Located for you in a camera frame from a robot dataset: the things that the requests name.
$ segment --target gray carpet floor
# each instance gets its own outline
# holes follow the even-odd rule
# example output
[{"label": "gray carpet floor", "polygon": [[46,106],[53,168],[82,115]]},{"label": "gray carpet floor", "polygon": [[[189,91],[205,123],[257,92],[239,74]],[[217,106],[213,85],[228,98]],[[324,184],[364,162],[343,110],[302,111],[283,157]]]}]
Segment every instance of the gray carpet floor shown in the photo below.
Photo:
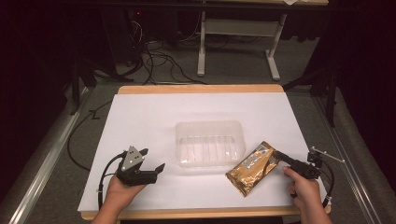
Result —
[{"label": "gray carpet floor", "polygon": [[[264,38],[250,42],[250,39],[250,37],[235,36],[233,41],[230,41],[221,49],[218,48],[218,46],[223,45],[221,41],[209,40],[208,46],[210,48],[206,50],[204,77],[196,76],[198,46],[195,45],[194,41],[179,44],[177,47],[160,43],[149,47],[152,52],[160,51],[172,55],[186,76],[207,84],[278,83],[282,85],[303,73],[317,44],[317,41],[299,43],[296,39],[280,41],[275,58],[281,80],[274,82],[271,79],[268,64],[263,58],[263,50],[265,47],[269,48],[271,40]],[[146,61],[147,55],[144,55],[144,57],[145,63],[149,63],[149,61]],[[187,80],[181,75],[177,67],[172,68],[172,64],[169,62],[163,64],[163,62],[164,60],[161,58],[154,60],[154,63],[158,65],[154,66],[152,73],[152,79],[156,84]],[[118,68],[120,73],[127,69],[122,64]],[[132,83],[133,85],[141,85],[148,78],[148,71],[142,68],[130,77],[135,80],[135,83]],[[125,83],[98,78],[98,85],[90,90],[89,99],[81,108],[78,121],[88,115],[89,110],[111,100],[122,85],[125,85]],[[394,192],[390,189],[388,182],[364,145],[353,119],[348,114],[342,94],[337,92],[337,105],[334,111],[335,128],[329,128],[327,121],[322,117],[323,112],[320,107],[324,99],[311,97],[307,91],[308,88],[306,86],[297,87],[288,92],[290,104],[306,143],[310,147],[315,146],[336,157],[345,157],[345,155],[348,157],[347,166],[338,161],[329,160],[336,176],[332,195],[332,211],[330,213],[333,223],[396,223],[396,217],[393,213],[396,208]],[[107,105],[96,113],[96,117],[99,117],[99,119],[84,121],[70,141],[70,149],[74,158],[85,166],[91,167],[109,108],[110,105]],[[70,107],[65,109],[64,114],[66,116],[69,109]],[[54,124],[52,131],[26,165],[25,172],[1,204],[1,223],[9,222],[11,219],[13,212],[21,202],[21,197],[31,184],[40,162],[44,160],[48,153],[48,146],[51,142],[56,141],[56,133],[59,132],[59,129],[62,129],[59,128],[62,125],[61,119]],[[339,151],[340,147],[337,146],[337,141],[334,141],[333,133],[336,133],[336,140],[342,142],[346,154]],[[348,172],[352,172],[358,177],[360,183],[358,183],[357,189],[354,187],[356,179],[351,179]],[[64,148],[26,223],[87,223],[87,221],[82,220],[77,208],[88,175],[88,172],[81,170],[71,162]],[[361,199],[360,192],[365,192],[368,196],[368,205],[367,200]],[[298,220],[298,217],[283,217],[284,223],[296,220]],[[275,223],[264,221],[263,219],[261,223]]]}]

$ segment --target gold foil package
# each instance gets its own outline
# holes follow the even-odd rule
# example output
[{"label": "gold foil package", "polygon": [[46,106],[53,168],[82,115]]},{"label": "gold foil package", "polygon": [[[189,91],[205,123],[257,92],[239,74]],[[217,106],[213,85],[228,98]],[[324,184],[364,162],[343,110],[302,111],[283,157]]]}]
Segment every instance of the gold foil package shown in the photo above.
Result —
[{"label": "gold foil package", "polygon": [[226,176],[244,197],[265,178],[278,164],[274,157],[276,150],[262,142],[243,161],[237,164]]}]

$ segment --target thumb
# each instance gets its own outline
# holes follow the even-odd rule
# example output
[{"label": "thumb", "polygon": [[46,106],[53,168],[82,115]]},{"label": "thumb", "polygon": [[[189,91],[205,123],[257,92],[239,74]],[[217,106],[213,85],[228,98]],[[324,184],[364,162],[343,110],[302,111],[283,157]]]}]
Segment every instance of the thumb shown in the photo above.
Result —
[{"label": "thumb", "polygon": [[283,169],[283,172],[285,173],[285,175],[287,175],[294,181],[297,181],[300,178],[303,178],[302,176],[297,174],[295,171],[291,170],[291,168],[289,166],[284,166],[282,169]]}]

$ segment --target clear plastic bin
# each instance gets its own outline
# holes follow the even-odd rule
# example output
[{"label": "clear plastic bin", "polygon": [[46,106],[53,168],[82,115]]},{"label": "clear plastic bin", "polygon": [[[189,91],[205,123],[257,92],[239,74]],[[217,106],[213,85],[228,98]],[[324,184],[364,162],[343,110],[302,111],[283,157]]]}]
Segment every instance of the clear plastic bin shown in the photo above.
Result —
[{"label": "clear plastic bin", "polygon": [[242,125],[236,120],[180,122],[176,140],[181,167],[236,165],[246,150]]}]

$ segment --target table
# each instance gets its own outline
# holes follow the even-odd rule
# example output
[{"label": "table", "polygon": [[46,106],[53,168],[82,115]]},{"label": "table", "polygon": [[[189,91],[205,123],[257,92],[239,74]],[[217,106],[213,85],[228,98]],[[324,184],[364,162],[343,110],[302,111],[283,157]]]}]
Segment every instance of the table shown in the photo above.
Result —
[{"label": "table", "polygon": [[[215,0],[215,2],[237,2],[237,3],[259,3],[259,4],[291,4],[293,1],[282,0]],[[328,0],[301,1],[297,0],[297,5],[307,6],[327,6]],[[252,35],[252,36],[269,36],[273,38],[270,49],[265,50],[265,57],[270,67],[273,80],[280,80],[277,71],[274,54],[280,35],[285,25],[287,14],[282,14],[278,21],[240,21],[240,20],[224,20],[224,19],[207,19],[206,13],[201,13],[201,44],[198,54],[198,72],[197,75],[202,77],[205,75],[205,35]]]},{"label": "table", "polygon": [[[224,175],[233,167],[183,169],[177,165],[176,123],[214,119],[241,122],[245,155],[265,140],[294,159],[306,161],[307,145],[287,95],[278,85],[121,87],[110,108],[78,208],[82,217],[91,220],[96,215],[100,176],[106,164],[129,146],[148,148],[141,170],[153,170],[163,162],[166,165],[157,183],[139,193],[119,219],[297,215],[287,193],[290,180],[283,176],[282,164],[246,198]],[[117,165],[113,163],[109,172]],[[321,180],[319,184],[323,199],[326,192]]]}]

